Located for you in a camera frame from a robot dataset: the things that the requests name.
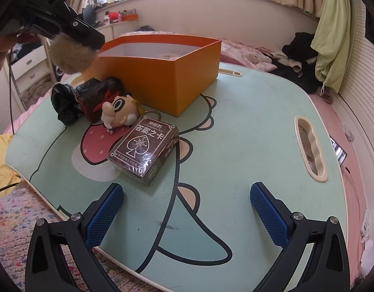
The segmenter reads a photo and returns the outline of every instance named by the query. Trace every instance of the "light green table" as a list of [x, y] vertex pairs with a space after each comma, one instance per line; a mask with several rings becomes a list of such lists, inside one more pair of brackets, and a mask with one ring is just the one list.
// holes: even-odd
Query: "light green table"
[[[102, 126], [89, 128], [82, 117], [65, 127], [50, 99], [13, 137], [6, 163], [60, 213], [83, 212], [111, 182], [121, 184], [124, 204], [101, 249], [137, 277], [165, 291], [252, 291], [281, 248], [250, 204], [251, 185], [262, 181], [307, 218], [337, 216], [344, 234], [345, 196], [329, 136], [308, 95], [268, 73], [221, 68], [243, 76], [219, 74], [180, 117], [162, 113], [163, 121], [179, 127], [182, 141], [149, 187], [102, 162], [111, 144], [110, 136], [102, 138]], [[315, 127], [326, 182], [306, 171], [296, 115]], [[310, 247], [289, 287], [297, 284], [309, 253]]]

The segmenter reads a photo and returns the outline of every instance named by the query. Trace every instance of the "multicolored knitted blanket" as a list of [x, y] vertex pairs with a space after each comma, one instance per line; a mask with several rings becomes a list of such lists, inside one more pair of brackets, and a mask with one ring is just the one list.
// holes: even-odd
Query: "multicolored knitted blanket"
[[[60, 221], [25, 182], [17, 185], [10, 194], [0, 197], [0, 262], [22, 291], [25, 290], [25, 265], [30, 238], [36, 221], [41, 217], [50, 223]], [[68, 247], [63, 246], [63, 251], [78, 287], [88, 291]], [[158, 291], [119, 268], [96, 250], [94, 253], [121, 291]]]

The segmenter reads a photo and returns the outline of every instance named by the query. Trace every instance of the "figurine eye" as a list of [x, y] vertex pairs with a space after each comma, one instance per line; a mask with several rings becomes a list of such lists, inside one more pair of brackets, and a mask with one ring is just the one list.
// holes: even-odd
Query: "figurine eye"
[[125, 105], [125, 100], [124, 99], [118, 99], [117, 101], [114, 102], [113, 106], [114, 106], [114, 112], [119, 112], [122, 110], [122, 108], [124, 107]]

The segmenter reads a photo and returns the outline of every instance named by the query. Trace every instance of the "blue textured pad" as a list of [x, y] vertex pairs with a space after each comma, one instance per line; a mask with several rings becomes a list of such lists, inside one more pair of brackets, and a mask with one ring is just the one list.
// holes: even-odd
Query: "blue textured pad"
[[256, 183], [250, 188], [250, 201], [273, 243], [286, 248], [289, 243], [287, 224]]
[[99, 246], [102, 243], [123, 200], [124, 191], [122, 187], [118, 185], [103, 202], [93, 219], [87, 225], [85, 244], [89, 249]]

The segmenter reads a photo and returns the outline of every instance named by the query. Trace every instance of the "metal bolt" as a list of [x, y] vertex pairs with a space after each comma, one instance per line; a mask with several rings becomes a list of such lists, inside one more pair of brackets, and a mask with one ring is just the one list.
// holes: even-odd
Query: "metal bolt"
[[338, 224], [338, 218], [336, 218], [335, 216], [332, 216], [330, 218], [330, 221], [333, 223], [333, 224]]
[[37, 222], [36, 222], [36, 225], [37, 226], [41, 226], [41, 225], [43, 225], [45, 223], [45, 219], [43, 219], [43, 218], [39, 218], [38, 220], [37, 220]]
[[80, 220], [81, 214], [80, 213], [75, 213], [71, 215], [71, 220], [72, 221], [78, 221]]
[[294, 218], [297, 219], [298, 221], [303, 220], [303, 217], [304, 217], [303, 214], [300, 213], [300, 212], [295, 212], [294, 213]]

